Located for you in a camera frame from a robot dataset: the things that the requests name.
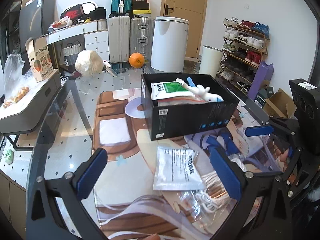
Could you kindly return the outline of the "woven basket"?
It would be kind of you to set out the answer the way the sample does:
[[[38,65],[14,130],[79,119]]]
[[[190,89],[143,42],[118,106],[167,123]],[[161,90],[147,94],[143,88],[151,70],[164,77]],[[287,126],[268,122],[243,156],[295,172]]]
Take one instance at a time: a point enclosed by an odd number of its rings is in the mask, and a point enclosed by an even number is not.
[[[80,41],[75,41],[73,43],[68,43],[66,48],[63,48],[62,53],[65,60],[65,65],[67,67],[74,65],[78,54],[83,51],[83,46]]]

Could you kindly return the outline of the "white electric kettle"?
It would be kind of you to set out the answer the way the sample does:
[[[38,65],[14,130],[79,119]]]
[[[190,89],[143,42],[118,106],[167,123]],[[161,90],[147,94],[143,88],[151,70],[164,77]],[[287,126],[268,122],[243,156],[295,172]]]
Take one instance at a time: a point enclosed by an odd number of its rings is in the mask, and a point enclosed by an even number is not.
[[[169,16],[156,17],[151,68],[169,73],[183,71],[188,30],[188,20]]]

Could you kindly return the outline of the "grey side table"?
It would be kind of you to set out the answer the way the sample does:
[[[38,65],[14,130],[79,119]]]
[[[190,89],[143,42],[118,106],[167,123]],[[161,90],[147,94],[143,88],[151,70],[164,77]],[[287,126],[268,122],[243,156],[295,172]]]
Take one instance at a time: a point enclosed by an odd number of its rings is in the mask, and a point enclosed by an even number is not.
[[[34,88],[29,90],[19,102],[6,109],[1,108],[1,134],[7,138],[14,150],[33,150],[32,146],[21,147],[17,144],[19,135],[29,134],[42,124],[60,89],[60,73],[55,69],[46,79],[38,82]]]

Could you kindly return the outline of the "white printed pouch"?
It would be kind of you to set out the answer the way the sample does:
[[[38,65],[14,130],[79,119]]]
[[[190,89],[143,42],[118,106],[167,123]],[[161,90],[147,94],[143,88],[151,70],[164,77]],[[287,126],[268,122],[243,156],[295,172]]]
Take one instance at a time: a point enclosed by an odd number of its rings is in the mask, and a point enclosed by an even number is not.
[[[204,189],[204,182],[195,167],[196,157],[195,150],[158,146],[153,190],[190,191]]]

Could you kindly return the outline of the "white plush toy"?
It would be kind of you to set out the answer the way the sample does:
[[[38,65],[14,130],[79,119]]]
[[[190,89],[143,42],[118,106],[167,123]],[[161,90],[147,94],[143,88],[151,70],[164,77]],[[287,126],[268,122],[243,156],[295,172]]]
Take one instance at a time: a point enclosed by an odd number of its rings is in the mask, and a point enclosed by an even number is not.
[[[223,98],[220,95],[210,93],[210,87],[204,88],[203,85],[195,85],[191,77],[187,78],[187,82],[180,78],[177,78],[176,82],[180,83],[186,90],[192,92],[198,101],[223,102]]]

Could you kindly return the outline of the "silver suitcase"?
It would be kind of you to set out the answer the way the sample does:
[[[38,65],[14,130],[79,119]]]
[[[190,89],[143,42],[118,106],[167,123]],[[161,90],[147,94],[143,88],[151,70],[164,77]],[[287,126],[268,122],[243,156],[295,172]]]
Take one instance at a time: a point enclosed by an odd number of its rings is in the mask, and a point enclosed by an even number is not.
[[[130,54],[140,53],[145,61],[151,60],[155,19],[138,17],[131,19]]]

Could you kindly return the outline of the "wooden shoe rack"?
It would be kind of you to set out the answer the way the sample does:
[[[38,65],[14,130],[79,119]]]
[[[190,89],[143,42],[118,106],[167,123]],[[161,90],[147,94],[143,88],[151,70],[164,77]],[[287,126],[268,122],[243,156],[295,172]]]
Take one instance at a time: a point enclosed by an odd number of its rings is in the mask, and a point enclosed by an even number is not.
[[[248,94],[263,59],[268,56],[270,28],[259,22],[239,21],[236,17],[225,18],[223,25],[226,29],[219,77]]]

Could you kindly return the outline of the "red black bag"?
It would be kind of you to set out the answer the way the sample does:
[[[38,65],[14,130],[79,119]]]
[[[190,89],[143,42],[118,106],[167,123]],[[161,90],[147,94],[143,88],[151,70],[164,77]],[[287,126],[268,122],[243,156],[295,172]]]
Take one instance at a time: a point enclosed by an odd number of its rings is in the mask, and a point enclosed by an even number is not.
[[[80,4],[77,4],[73,7],[66,9],[61,15],[60,18],[69,17],[71,21],[76,21],[84,14],[83,7]]]

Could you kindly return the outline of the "white drawer desk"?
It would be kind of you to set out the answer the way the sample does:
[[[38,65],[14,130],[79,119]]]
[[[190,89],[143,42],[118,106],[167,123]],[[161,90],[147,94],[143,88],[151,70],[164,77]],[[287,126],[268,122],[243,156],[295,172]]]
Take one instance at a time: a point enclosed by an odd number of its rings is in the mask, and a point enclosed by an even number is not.
[[[96,20],[88,23],[76,24],[46,35],[48,45],[54,45],[59,64],[64,64],[62,50],[71,43],[80,42],[84,50],[93,50],[103,61],[110,61],[109,38],[107,20]]]

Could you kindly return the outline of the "green white pouch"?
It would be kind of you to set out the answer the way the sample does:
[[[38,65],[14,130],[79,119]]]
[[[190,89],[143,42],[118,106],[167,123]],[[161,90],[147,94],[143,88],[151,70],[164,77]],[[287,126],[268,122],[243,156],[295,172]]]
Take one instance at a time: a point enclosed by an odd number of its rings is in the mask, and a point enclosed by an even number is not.
[[[162,100],[178,96],[194,96],[194,94],[176,81],[151,84],[151,100]]]

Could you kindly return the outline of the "clear bag of cord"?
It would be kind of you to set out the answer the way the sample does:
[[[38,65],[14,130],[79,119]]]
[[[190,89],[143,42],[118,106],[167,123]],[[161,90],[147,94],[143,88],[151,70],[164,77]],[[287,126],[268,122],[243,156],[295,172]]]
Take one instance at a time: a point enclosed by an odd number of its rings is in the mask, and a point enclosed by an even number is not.
[[[206,232],[215,223],[229,205],[232,198],[229,196],[216,171],[201,176],[205,189],[185,191],[181,201],[186,205],[193,221],[200,224]]]

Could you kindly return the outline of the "brown cardboard box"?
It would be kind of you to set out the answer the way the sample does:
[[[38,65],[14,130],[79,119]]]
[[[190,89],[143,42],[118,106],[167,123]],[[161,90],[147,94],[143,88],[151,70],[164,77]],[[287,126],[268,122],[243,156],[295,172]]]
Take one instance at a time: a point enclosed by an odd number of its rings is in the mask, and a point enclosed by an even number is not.
[[[280,118],[292,118],[297,107],[291,97],[283,91],[278,89],[270,98],[265,99],[263,110],[269,116]]]

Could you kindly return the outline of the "cream cylindrical cup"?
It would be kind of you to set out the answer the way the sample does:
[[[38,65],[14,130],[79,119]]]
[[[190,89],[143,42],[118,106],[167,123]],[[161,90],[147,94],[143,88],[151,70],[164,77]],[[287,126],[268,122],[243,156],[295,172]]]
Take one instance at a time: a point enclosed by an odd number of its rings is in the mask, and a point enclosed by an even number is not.
[[[220,68],[222,56],[223,51],[221,49],[216,49],[211,46],[203,46],[199,73],[209,74],[212,77],[216,77]]]

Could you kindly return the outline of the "orange fruit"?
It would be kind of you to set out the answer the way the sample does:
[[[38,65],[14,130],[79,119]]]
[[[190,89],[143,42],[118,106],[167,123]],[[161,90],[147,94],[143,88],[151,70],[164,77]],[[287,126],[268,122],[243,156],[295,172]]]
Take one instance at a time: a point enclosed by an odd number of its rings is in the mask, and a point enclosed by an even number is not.
[[[144,55],[141,53],[133,53],[129,57],[129,63],[133,68],[141,68],[145,63]]]

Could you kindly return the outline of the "black cardboard box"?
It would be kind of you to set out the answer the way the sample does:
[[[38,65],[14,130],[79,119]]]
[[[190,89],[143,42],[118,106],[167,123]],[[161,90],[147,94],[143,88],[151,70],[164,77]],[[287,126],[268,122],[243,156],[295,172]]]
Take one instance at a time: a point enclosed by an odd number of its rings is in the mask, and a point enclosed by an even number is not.
[[[213,93],[223,98],[223,102],[159,106],[156,100],[151,100],[153,83],[175,81],[176,78],[185,81],[188,77],[191,77],[197,85],[210,87]],[[206,74],[142,74],[141,89],[141,101],[151,140],[174,138],[225,127],[239,103],[236,96]]]

